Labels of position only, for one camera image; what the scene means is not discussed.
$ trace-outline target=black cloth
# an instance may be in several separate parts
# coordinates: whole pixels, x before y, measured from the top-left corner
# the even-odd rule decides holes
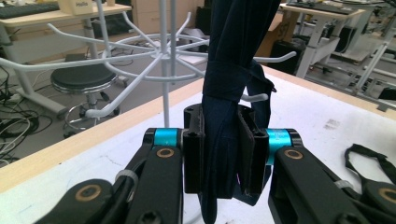
[[[364,155],[366,157],[371,157],[371,158],[376,158],[379,162],[379,165],[381,166],[382,170],[384,171],[385,175],[392,181],[393,184],[396,185],[396,167],[387,160],[387,156],[375,152],[371,150],[368,147],[364,147],[358,144],[353,144],[352,147],[348,148],[345,153],[345,159],[346,159],[346,168],[350,169],[351,171],[355,172],[359,178],[361,179],[361,184],[365,185],[367,182],[371,181],[370,179],[364,177],[359,173],[355,167],[352,165],[352,162],[349,160],[349,153],[350,152],[355,152],[361,155]]]
[[[274,84],[253,57],[278,9],[280,0],[215,0],[208,63],[203,87],[205,174],[199,195],[205,223],[214,223],[217,198],[233,197],[238,150],[237,105],[248,94],[271,94]],[[268,127],[269,101],[252,104],[256,122]]]

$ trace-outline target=table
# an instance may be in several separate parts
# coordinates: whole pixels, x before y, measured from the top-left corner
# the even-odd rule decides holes
[[[359,9],[349,15],[343,15],[310,8],[290,7],[286,4],[281,4],[280,7],[284,10],[310,14],[317,19],[314,32],[309,39],[309,43],[306,46],[303,58],[301,59],[300,66],[297,70],[296,76],[301,78],[305,77],[310,65],[319,61],[322,61],[323,63],[327,62],[332,52],[337,47],[340,39],[338,36],[340,35],[346,21],[364,12],[364,10]],[[321,38],[325,24],[332,20],[337,20],[337,23],[332,31],[331,37],[329,39]]]
[[[106,4],[103,4],[103,10],[105,12],[105,15],[111,15],[119,14],[122,11],[131,10],[131,7],[123,5],[108,7]],[[86,44],[82,42],[68,40],[66,38],[63,39],[60,38],[58,35],[45,35],[42,37],[28,40],[12,41],[8,37],[6,28],[22,28],[28,26],[31,27],[43,25],[56,21],[81,20],[84,25],[84,30],[76,31],[73,34],[94,37],[90,18],[94,18],[97,16],[98,9],[97,6],[94,6],[93,13],[91,14],[75,16],[57,10],[13,19],[0,20],[0,43],[2,44],[9,60],[15,63],[27,63],[35,59],[44,58],[50,55],[68,51],[70,49],[84,47],[86,46]],[[96,55],[96,46],[89,46],[91,55]],[[66,108],[63,105],[60,105],[52,101],[51,99],[35,92],[27,77],[26,72],[15,71],[15,74],[21,84],[21,88],[17,89],[17,92],[20,95],[39,105],[43,105],[50,111],[56,113],[58,116],[61,116],[66,111]]]
[[[270,128],[297,130],[313,154],[358,190],[359,179],[343,161],[345,149],[353,143],[384,153],[396,163],[396,111],[381,112],[375,104],[339,91],[267,67],[264,71],[277,89]],[[200,79],[170,93],[171,127],[182,128],[182,110],[201,102],[202,85]],[[141,146],[145,130],[163,123],[162,112],[160,97],[0,169],[0,223],[37,220],[84,180],[101,178],[113,183]],[[389,182],[374,161],[351,155],[351,162],[366,177]],[[218,223],[274,223],[267,205],[269,186],[254,207],[219,200]],[[184,208],[185,220],[195,217],[197,197],[185,195]],[[198,218],[194,223],[203,221]]]

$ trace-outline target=white wire hanger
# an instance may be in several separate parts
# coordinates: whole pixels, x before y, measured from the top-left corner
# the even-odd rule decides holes
[[[75,67],[89,64],[97,64],[103,63],[107,69],[110,71],[117,73],[119,76],[125,76],[133,78],[134,80],[118,95],[109,105],[102,109],[90,109],[86,111],[86,117],[88,118],[101,118],[107,116],[112,113],[112,111],[119,106],[125,98],[131,94],[132,90],[143,80],[146,81],[155,81],[161,82],[163,84],[163,118],[164,118],[164,127],[169,127],[169,84],[175,83],[178,81],[184,81],[194,78],[205,77],[205,71],[199,70],[198,68],[192,66],[189,63],[186,63],[179,57],[182,55],[188,56],[198,56],[207,58],[207,53],[202,52],[192,52],[186,51],[186,49],[199,47],[202,45],[209,45],[209,40],[202,39],[195,36],[183,35],[182,31],[185,29],[187,24],[190,21],[191,14],[190,12],[187,15],[187,19],[181,25],[181,27],[176,29],[176,0],[171,0],[171,25],[170,25],[170,34],[167,32],[167,24],[166,24],[166,0],[159,0],[160,3],[160,28],[161,31],[159,34],[146,35],[144,34],[138,27],[136,27],[131,21],[129,21],[127,14],[122,12],[123,18],[125,21],[133,28],[138,35],[133,37],[128,37],[122,39],[117,42],[110,42],[107,34],[106,28],[106,20],[105,14],[103,11],[103,6],[101,0],[95,0],[98,8],[99,21],[102,30],[103,40],[98,40],[94,38],[88,38],[85,36],[78,35],[70,35],[58,30],[52,24],[48,24],[48,27],[54,31],[56,34],[61,35],[66,38],[73,38],[76,41],[83,41],[87,43],[93,44],[104,44],[105,51],[102,54],[102,58],[100,59],[89,59],[85,61],[78,62],[68,62],[68,63],[52,63],[52,64],[33,64],[26,65],[20,63],[14,63],[12,61],[1,59],[0,65],[7,66],[13,69],[30,72],[30,71],[41,71],[47,69],[59,69],[66,67]],[[153,39],[160,39],[160,46],[153,41]],[[190,44],[186,44],[183,46],[177,46],[177,39],[187,39],[190,41]],[[133,42],[133,41],[147,41],[148,47],[139,47],[134,45],[128,45],[125,43]],[[121,49],[141,49],[143,52],[133,54],[133,55],[124,55],[124,56],[111,56],[111,50],[114,48]],[[291,52],[279,58],[262,58],[255,57],[254,59],[259,63],[279,63],[283,62],[293,56],[295,56],[295,52]],[[140,74],[133,74],[127,71],[120,70],[115,67],[111,63],[122,62],[122,61],[130,61],[133,59],[142,59],[142,58],[153,58],[154,60],[151,64],[148,65],[146,69],[144,69]],[[149,76],[149,72],[158,64],[162,66],[162,76],[161,77],[152,77]],[[176,64],[180,64],[189,68],[192,73],[182,76],[176,76]],[[257,102],[267,100],[268,96],[266,94],[259,94],[254,96],[243,95],[242,100],[247,102]]]

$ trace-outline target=blue joint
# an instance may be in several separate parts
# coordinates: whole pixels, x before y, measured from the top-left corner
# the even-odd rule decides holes
[[[267,165],[274,165],[275,153],[282,147],[291,147],[291,138],[285,129],[267,129],[269,136],[269,157]]]
[[[163,128],[157,129],[154,134],[154,146],[177,146],[177,129]]]

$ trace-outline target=chair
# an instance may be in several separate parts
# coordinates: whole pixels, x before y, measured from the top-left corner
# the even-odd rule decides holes
[[[82,54],[66,56],[67,62],[85,59]],[[75,105],[64,116],[64,137],[84,131],[96,125],[100,118],[86,118],[88,109],[98,109],[98,102],[109,103],[109,97],[103,90],[110,87],[117,79],[117,75],[109,71],[103,64],[92,64],[78,67],[61,68],[53,71],[50,77],[53,88],[67,94],[85,94],[87,101]],[[97,99],[96,93],[100,92],[102,99]],[[114,110],[117,116],[120,109]]]

